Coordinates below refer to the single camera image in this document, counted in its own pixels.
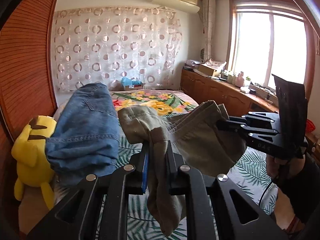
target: plush toy leg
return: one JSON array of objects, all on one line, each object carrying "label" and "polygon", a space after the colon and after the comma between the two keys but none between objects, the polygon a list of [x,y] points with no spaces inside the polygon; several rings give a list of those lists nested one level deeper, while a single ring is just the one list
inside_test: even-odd
[{"label": "plush toy leg", "polygon": [[24,185],[19,178],[17,178],[16,183],[14,184],[14,197],[16,200],[21,201],[23,196]]},{"label": "plush toy leg", "polygon": [[54,199],[54,193],[52,191],[52,188],[50,187],[48,182],[44,182],[40,185],[41,192],[44,198],[44,202],[47,205],[48,209],[51,210],[53,208],[53,199]]}]

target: wooden window frame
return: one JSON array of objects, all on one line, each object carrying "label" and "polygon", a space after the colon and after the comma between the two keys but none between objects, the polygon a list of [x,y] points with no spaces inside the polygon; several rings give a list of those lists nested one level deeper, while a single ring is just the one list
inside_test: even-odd
[{"label": "wooden window frame", "polygon": [[[236,3],[239,2],[250,2],[252,0],[229,0],[229,8],[230,8],[230,18],[229,18],[229,38],[228,38],[228,50],[227,50],[227,65],[226,68],[228,71],[232,71],[235,66],[235,53],[237,52],[237,43],[238,43],[238,30],[239,30],[239,20],[237,17],[237,13],[235,11]],[[292,0],[277,0],[283,1],[284,4],[291,4],[293,7],[296,7],[296,4]],[[270,17],[270,23],[273,23],[273,17]],[[306,62],[306,75],[305,75],[305,90],[306,90],[306,98],[309,100],[313,85],[313,77],[315,72],[315,40],[314,40],[314,33],[313,28],[310,22],[307,20],[304,21],[305,23],[305,30],[306,30],[306,38],[307,38],[307,62]],[[270,50],[274,44],[274,33],[271,32],[270,37]],[[272,50],[272,57],[269,52],[269,61],[268,65],[272,65],[272,58],[273,58],[273,50]]]}]

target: human hand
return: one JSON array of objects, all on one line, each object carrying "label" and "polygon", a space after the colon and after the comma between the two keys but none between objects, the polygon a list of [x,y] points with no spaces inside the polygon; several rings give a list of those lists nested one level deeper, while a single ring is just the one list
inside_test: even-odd
[{"label": "human hand", "polygon": [[[293,158],[289,162],[289,173],[286,179],[291,179],[296,176],[300,171],[302,171],[305,163],[305,155],[303,155],[303,159]],[[280,165],[285,165],[288,161],[281,160],[271,155],[267,154],[266,157],[266,170],[267,174],[272,178],[276,178],[279,174]]]}]

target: jeans pocket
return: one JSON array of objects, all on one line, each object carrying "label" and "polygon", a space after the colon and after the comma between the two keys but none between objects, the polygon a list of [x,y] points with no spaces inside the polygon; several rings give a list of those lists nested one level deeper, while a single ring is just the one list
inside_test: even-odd
[{"label": "jeans pocket", "polygon": [[113,107],[113,103],[107,98],[87,99],[84,102],[92,111],[108,113],[116,117],[116,110]]}]

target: leaf print bed sheet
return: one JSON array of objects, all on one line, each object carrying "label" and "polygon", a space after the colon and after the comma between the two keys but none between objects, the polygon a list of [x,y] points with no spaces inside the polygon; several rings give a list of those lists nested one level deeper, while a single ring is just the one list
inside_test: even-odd
[{"label": "leaf print bed sheet", "polygon": [[[154,108],[159,115],[176,115],[192,111],[198,104],[189,96],[177,91],[136,90],[125,92],[110,92],[116,110],[133,105],[147,105]],[[131,145],[120,127],[119,155],[117,167],[126,165],[130,157],[140,152],[142,144]],[[263,191],[271,179],[266,173],[266,154],[252,148],[247,148],[244,155],[228,173],[229,178],[237,184],[255,203],[258,203]],[[272,184],[266,192],[261,208],[266,214],[271,214],[274,209],[277,187]],[[68,192],[67,189],[55,185],[55,203]],[[151,216],[147,209],[148,192],[145,195],[129,195],[127,239],[128,240],[185,240],[187,239],[187,221],[183,219],[178,228],[166,237],[162,234],[159,223]],[[100,219],[96,232],[99,236]]]}]

